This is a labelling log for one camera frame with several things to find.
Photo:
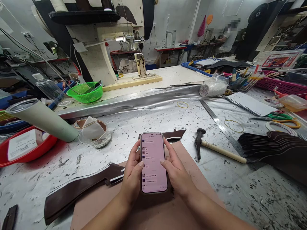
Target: cutting mat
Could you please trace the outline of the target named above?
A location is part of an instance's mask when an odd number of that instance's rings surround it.
[[[219,200],[198,166],[191,158],[183,144],[178,141],[172,144],[185,169],[189,173],[196,187],[210,197],[220,206],[224,204]],[[105,185],[95,189],[93,192],[79,200],[74,209],[71,230],[81,230],[92,218],[94,218],[120,191],[122,183],[112,187]],[[169,229],[203,229],[200,227],[190,210],[181,200],[180,196],[174,192],[174,199],[168,202],[152,206],[147,209],[138,210],[134,208],[128,216],[121,229],[133,230],[169,230]]]

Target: red plastic basket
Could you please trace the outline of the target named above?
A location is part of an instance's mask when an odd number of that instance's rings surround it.
[[[275,87],[278,87],[277,91],[286,94],[303,94],[307,93],[307,86],[303,86],[296,83],[281,81],[274,78],[266,78],[261,79],[257,84],[257,87],[264,88],[270,91],[273,91]]]
[[[9,141],[10,139],[17,137],[23,133],[26,133],[27,131],[30,131],[31,129],[34,129],[36,127],[31,126],[29,128],[26,128],[22,131],[20,131],[19,133],[16,133],[14,136],[11,136],[9,139],[7,139],[6,141],[4,141],[1,145],[0,145],[0,168],[12,165],[12,164],[16,164],[16,163],[26,163],[29,161],[33,161],[39,157],[41,157],[42,155],[44,155],[46,152],[48,152],[52,146],[55,145],[55,143],[57,142],[57,138],[49,135],[46,140],[44,140],[43,143],[41,143],[39,146],[37,146],[35,149],[33,149],[31,152],[27,153],[26,155],[13,160],[13,161],[8,161],[7,159],[7,151],[9,148]]]

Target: wall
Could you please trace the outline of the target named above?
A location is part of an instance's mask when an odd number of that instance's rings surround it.
[[[153,23],[155,24],[155,29],[152,29],[149,40],[144,43],[144,49],[142,52],[145,60],[147,60],[147,64],[153,64],[158,56],[158,52],[154,49],[165,45],[166,20],[168,14],[170,14],[169,30],[177,30],[176,43],[189,39],[196,5],[197,0],[158,1],[158,4],[155,5],[154,9]],[[110,50],[119,50],[120,48],[118,42],[110,42]],[[170,58],[177,59],[177,56],[177,54],[170,55]]]
[[[199,8],[197,15],[197,21],[198,23],[201,22],[205,14],[207,16],[212,14],[213,15],[212,23],[207,28],[214,28],[212,37],[213,36],[217,37],[222,34],[224,27],[228,23],[230,23],[231,20],[236,20],[238,18],[241,18],[241,23],[239,24],[238,28],[240,29],[246,28],[248,25],[248,17],[253,12],[253,10],[262,3],[269,3],[269,2],[271,1],[270,0],[212,0],[212,1],[202,0],[201,7]]]
[[[3,3],[0,17],[11,27],[14,36],[18,41],[37,52],[37,49],[31,45],[24,37],[22,32],[30,32],[37,47],[42,50],[49,58],[57,58],[57,55],[52,55],[51,52],[45,47],[43,42],[55,41],[50,37],[39,25],[35,19],[31,6],[32,0],[1,0]],[[14,45],[4,34],[0,35],[0,45],[4,48],[11,48],[12,51],[17,53],[25,53],[23,50]]]

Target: pink bag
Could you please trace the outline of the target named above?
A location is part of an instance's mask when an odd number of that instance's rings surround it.
[[[202,21],[202,24],[198,30],[198,33],[197,33],[197,36],[201,37],[204,35],[204,32],[205,32],[205,28],[206,28],[206,15],[205,15],[205,18],[204,20]]]

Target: notebook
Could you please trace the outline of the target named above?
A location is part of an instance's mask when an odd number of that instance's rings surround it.
[[[266,105],[242,92],[230,96],[224,96],[223,98],[258,117],[264,117],[277,110],[276,108]]]

